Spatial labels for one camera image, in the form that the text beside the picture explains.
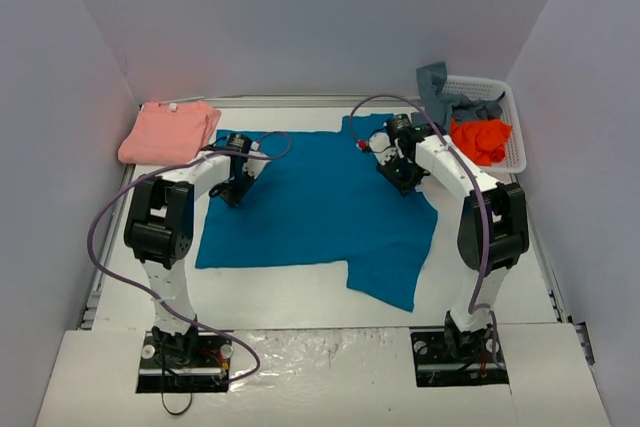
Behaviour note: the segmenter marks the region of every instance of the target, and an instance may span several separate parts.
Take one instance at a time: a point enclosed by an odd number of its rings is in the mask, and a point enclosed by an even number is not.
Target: orange cloth
[[[476,165],[497,164],[504,160],[504,144],[512,127],[501,120],[478,120],[456,124],[451,121],[449,135],[456,146]]]

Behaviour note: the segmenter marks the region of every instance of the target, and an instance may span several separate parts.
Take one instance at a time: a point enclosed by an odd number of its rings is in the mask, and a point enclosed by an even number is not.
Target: screw
[[[224,344],[220,346],[220,355],[223,359],[228,360],[233,355],[233,347],[229,344]]]
[[[153,359],[153,356],[156,353],[156,349],[153,347],[153,345],[147,344],[144,347],[142,347],[142,358],[144,360],[150,360]]]
[[[485,347],[487,348],[487,352],[493,353],[493,339],[487,340]],[[499,351],[500,351],[500,344],[496,342],[496,353],[498,353]]]
[[[424,340],[418,340],[413,344],[413,351],[418,355],[427,355],[429,349],[427,348],[427,343]]]

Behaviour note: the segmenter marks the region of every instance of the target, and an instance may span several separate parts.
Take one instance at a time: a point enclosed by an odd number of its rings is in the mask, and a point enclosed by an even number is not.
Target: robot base
[[[154,342],[151,333],[148,333],[142,347],[136,393],[227,392],[229,384],[220,382],[226,379],[231,359],[223,359],[221,348],[223,351],[233,352],[231,342],[227,339],[201,332],[194,349],[196,355],[190,361],[165,352],[163,386],[160,347]],[[223,362],[228,364],[226,369],[222,368]]]
[[[444,329],[425,328],[411,331],[413,364],[418,387],[465,387],[509,384],[509,376],[493,362],[491,344],[483,337],[476,355],[455,359],[444,339]],[[496,357],[503,363],[502,352]]]

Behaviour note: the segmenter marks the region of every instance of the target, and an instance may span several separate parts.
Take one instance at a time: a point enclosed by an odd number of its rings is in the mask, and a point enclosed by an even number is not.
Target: wire
[[[172,410],[169,410],[169,408],[167,407],[167,404],[164,402],[164,372],[165,370],[167,370],[167,366],[165,365],[165,356],[164,356],[164,339],[162,340],[162,342],[160,343],[160,400],[162,401],[162,407],[164,407],[164,410],[167,411],[167,413],[169,415],[173,415],[174,417],[180,417],[182,414],[184,414],[187,410],[189,410],[191,408],[191,404],[193,404],[193,389],[191,390],[191,392],[189,392],[189,403],[186,405],[186,407],[178,412],[174,412]],[[168,369],[169,372],[171,373],[171,375],[178,377],[178,375],[171,371],[170,369]],[[174,382],[176,383],[176,385],[178,385],[178,380],[177,378],[174,377]]]
[[[456,370],[456,372],[464,372],[465,370],[467,370],[469,367],[471,367],[478,359],[475,360],[470,360],[469,362],[467,362],[466,364],[464,364],[462,367],[460,367],[458,370]]]
[[[227,375],[227,371],[226,369],[222,366],[222,361],[220,360],[220,357],[218,357],[216,354],[214,354],[213,352],[211,352],[210,350],[207,349],[202,349],[200,351],[200,353],[202,355],[204,355],[205,357],[208,357],[210,359],[213,359],[216,361],[216,364],[218,364],[218,367],[220,368],[220,377],[224,377],[225,375]]]
[[[496,321],[496,316],[494,312],[491,310],[491,306],[489,304],[476,303],[478,301],[478,296],[480,295],[482,282],[484,281],[484,277],[487,274],[487,264],[489,260],[489,216],[487,214],[487,209],[485,208],[484,196],[482,195],[482,190],[480,189],[480,185],[478,184],[478,181],[476,180],[475,175],[473,175],[473,172],[471,171],[469,166],[462,160],[462,157],[460,157],[460,154],[458,154],[456,149],[450,148],[451,147],[450,143],[447,142],[447,139],[444,138],[444,135],[442,134],[442,132],[440,132],[440,128],[433,121],[433,119],[429,117],[429,114],[427,114],[427,112],[421,106],[419,106],[415,102],[412,102],[411,100],[401,95],[376,94],[376,95],[371,95],[369,97],[366,97],[356,104],[356,106],[351,110],[351,113],[349,114],[349,130],[351,132],[351,137],[353,137],[356,143],[358,142],[358,138],[356,137],[356,133],[353,128],[354,114],[360,107],[362,107],[367,102],[374,99],[383,98],[383,97],[396,99],[401,102],[404,102],[405,104],[410,105],[411,107],[416,109],[418,112],[420,112],[420,114],[422,114],[422,116],[426,119],[427,123],[431,126],[431,128],[433,129],[433,132],[436,134],[440,142],[442,142],[442,145],[451,153],[451,155],[453,155],[453,157],[456,159],[458,164],[460,164],[460,167],[462,167],[462,170],[465,171],[465,173],[467,174],[467,177],[471,181],[471,185],[473,185],[473,191],[476,195],[476,198],[478,199],[478,205],[480,207],[480,221],[482,224],[482,253],[480,256],[480,266],[478,268],[478,280],[476,281],[476,285],[473,289],[473,294],[471,295],[471,300],[469,301],[468,312],[470,315],[473,315],[479,309],[487,309],[489,311],[489,314],[491,315],[491,322],[492,322],[491,330],[493,335],[493,348],[491,349],[492,350],[491,354],[493,356],[494,363],[499,368],[504,369],[505,367],[502,364],[500,364],[497,359],[496,347],[498,345],[497,343],[498,323]]]
[[[384,132],[385,130],[386,130],[386,129],[383,127],[383,128],[381,128],[381,129],[376,129],[376,130],[374,130],[373,132],[371,132],[371,133],[369,134],[369,140],[367,141],[367,147],[368,147],[368,149],[369,149],[369,150],[367,150],[367,151],[365,151],[365,152],[371,152],[371,153],[373,153],[373,154],[382,154],[382,153],[386,152],[387,150],[389,150],[389,149],[393,149],[393,148],[395,147],[395,145],[390,144],[390,145],[387,145],[384,149],[379,150],[379,151],[378,151],[378,150],[373,150],[373,149],[371,148],[371,137],[373,137],[374,135],[379,134],[379,133],[381,133],[381,132]]]
[[[289,147],[291,147],[291,137],[289,137],[289,134],[282,131],[282,130],[273,130],[271,132],[267,132],[266,134],[262,134],[261,137],[258,138],[258,140],[256,140],[256,143],[258,144],[258,146],[262,145],[262,142],[264,141],[264,139],[266,139],[267,137],[271,137],[272,135],[284,135],[289,139]]]
[[[156,364],[158,364],[158,367],[162,367],[162,363],[159,360],[154,359],[154,361],[155,361]],[[184,376],[178,374],[175,370],[171,369],[170,367],[166,367],[165,366],[164,370],[165,370],[165,372],[167,374],[169,374],[171,377],[174,378],[174,382],[175,382],[176,386],[179,387],[178,381],[182,380]],[[213,382],[216,387],[219,387],[221,385],[221,383],[219,381],[215,380],[215,377],[213,377],[213,376],[209,377],[208,380],[206,380],[204,382],[196,382],[195,378],[192,377],[191,378],[191,388],[193,389],[196,386],[198,386],[198,387],[207,387],[208,388],[208,387],[211,387],[211,382]]]
[[[487,376],[487,358],[484,352],[480,354],[480,377],[483,379]]]
[[[140,183],[151,179],[153,177],[155,177],[156,175],[160,175],[163,174],[165,172],[170,172],[172,170],[178,170],[178,169],[184,169],[184,168],[189,168],[189,167],[193,167],[195,165],[198,165],[202,162],[204,162],[205,160],[211,159],[213,157],[216,157],[218,155],[230,155],[230,156],[236,156],[236,157],[243,157],[246,159],[257,159],[257,160],[268,160],[268,161],[273,161],[273,160],[278,160],[282,157],[284,157],[285,155],[287,155],[287,153],[289,153],[289,150],[291,150],[291,137],[289,136],[289,134],[287,134],[286,132],[281,132],[288,141],[287,144],[287,148],[280,154],[272,156],[272,157],[262,157],[262,156],[258,156],[258,155],[251,155],[251,154],[243,154],[240,152],[232,152],[232,151],[227,151],[227,150],[219,150],[216,152],[211,152],[210,154],[206,154],[203,155],[201,157],[198,157],[197,159],[193,160],[192,162],[188,163],[188,164],[184,164],[184,165],[171,165],[168,167],[161,167],[157,170],[154,170],[153,172],[150,172],[148,174],[144,174],[141,175],[140,177],[138,177],[137,179],[131,181],[128,185],[126,185],[125,187],[123,187],[120,191],[118,191],[116,193],[116,195],[109,200],[96,214],[96,216],[94,217],[94,219],[91,221],[91,225],[89,226],[89,230],[87,232],[87,252],[89,253],[89,259],[91,260],[91,263],[93,265],[95,265],[95,267],[102,272],[103,274],[118,280],[120,282],[123,282],[127,285],[131,285],[132,287],[135,287],[137,289],[142,290],[143,292],[146,292],[147,294],[149,294],[154,300],[156,300],[163,309],[165,309],[167,312],[169,312],[171,315],[173,315],[174,317],[176,317],[177,319],[182,320],[183,322],[188,323],[189,325],[196,327],[197,329],[200,330],[204,330],[206,332],[211,332],[212,334],[218,335],[220,337],[224,337],[225,339],[230,340],[231,342],[235,342],[236,344],[240,345],[242,348],[244,348],[255,360],[256,365],[255,367],[253,367],[251,370],[244,372],[242,374],[238,374],[235,377],[230,377],[227,380],[221,382],[221,384],[229,384],[231,382],[235,382],[244,378],[247,378],[253,374],[255,374],[259,369],[260,369],[260,357],[258,357],[258,354],[255,352],[255,350],[253,350],[251,348],[251,346],[249,344],[247,344],[245,341],[243,341],[242,339],[239,339],[238,337],[226,333],[226,332],[222,332],[221,330],[215,329],[213,327],[210,327],[206,324],[203,324],[201,322],[198,322],[195,319],[190,319],[188,317],[185,317],[184,315],[182,315],[181,313],[177,312],[176,310],[174,310],[173,308],[171,308],[171,306],[169,306],[164,300],[162,300],[162,298],[160,297],[160,295],[154,291],[153,289],[147,287],[146,285],[141,284],[140,282],[136,282],[135,280],[129,279],[123,275],[117,274],[115,272],[113,272],[112,270],[109,270],[107,267],[105,267],[104,265],[102,265],[102,263],[100,262],[100,260],[98,259],[98,256],[96,255],[96,252],[94,250],[94,246],[93,246],[93,241],[94,241],[94,237],[95,237],[95,233],[96,233],[96,228],[98,227],[98,223],[100,222],[100,220],[102,219],[102,217],[104,217],[104,215],[111,209],[111,207],[113,205],[115,205],[115,203],[118,201],[118,199],[120,199],[120,197],[122,197],[123,195],[125,195],[127,192],[129,192],[131,189],[133,189],[135,186],[139,185]]]

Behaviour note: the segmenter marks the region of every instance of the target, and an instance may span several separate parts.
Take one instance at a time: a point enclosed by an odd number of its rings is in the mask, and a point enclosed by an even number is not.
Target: black mounting plate
[[[195,352],[200,353],[203,349],[219,356],[220,347],[231,342],[217,336],[199,333],[196,342]],[[160,360],[160,348],[154,343],[151,333],[144,339],[143,348],[152,346],[155,353],[149,359],[140,358],[140,368],[138,372],[138,394],[158,394],[165,393],[197,393],[197,392],[227,392],[229,384],[220,384],[224,378],[221,377],[220,365],[216,359],[198,354],[185,365],[181,359],[165,354],[165,367],[178,374],[178,377],[165,372],[164,388],[162,387],[162,372]]]
[[[426,328],[411,332],[413,364],[418,387],[465,387],[478,385],[509,384],[507,371],[501,370],[493,362],[492,353],[482,341],[477,359],[463,369],[467,363],[454,359],[444,341],[444,329]],[[504,364],[502,350],[496,357]],[[481,359],[486,367],[481,368]]]

